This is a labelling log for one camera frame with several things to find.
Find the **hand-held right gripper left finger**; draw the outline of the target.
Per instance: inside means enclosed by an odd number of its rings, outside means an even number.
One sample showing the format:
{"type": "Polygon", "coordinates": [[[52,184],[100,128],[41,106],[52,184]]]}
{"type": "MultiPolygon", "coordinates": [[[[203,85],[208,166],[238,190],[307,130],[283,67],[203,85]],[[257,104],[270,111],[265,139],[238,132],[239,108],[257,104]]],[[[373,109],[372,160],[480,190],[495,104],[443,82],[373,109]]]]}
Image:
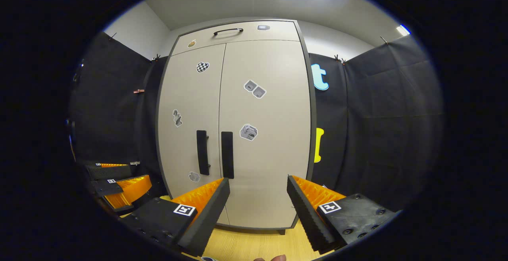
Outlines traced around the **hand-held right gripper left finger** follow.
{"type": "Polygon", "coordinates": [[[170,201],[153,198],[120,222],[158,247],[202,256],[229,195],[229,178],[220,178],[170,201]]]}

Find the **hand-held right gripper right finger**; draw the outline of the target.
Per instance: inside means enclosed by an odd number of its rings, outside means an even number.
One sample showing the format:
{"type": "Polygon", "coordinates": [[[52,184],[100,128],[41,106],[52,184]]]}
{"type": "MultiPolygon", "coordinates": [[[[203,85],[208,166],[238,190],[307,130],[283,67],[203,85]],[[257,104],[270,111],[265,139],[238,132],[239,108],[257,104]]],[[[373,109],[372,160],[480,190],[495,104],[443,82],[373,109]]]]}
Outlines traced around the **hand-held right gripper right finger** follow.
{"type": "Polygon", "coordinates": [[[357,243],[397,217],[363,194],[344,196],[294,175],[287,178],[287,194],[312,249],[319,253],[357,243]]]}

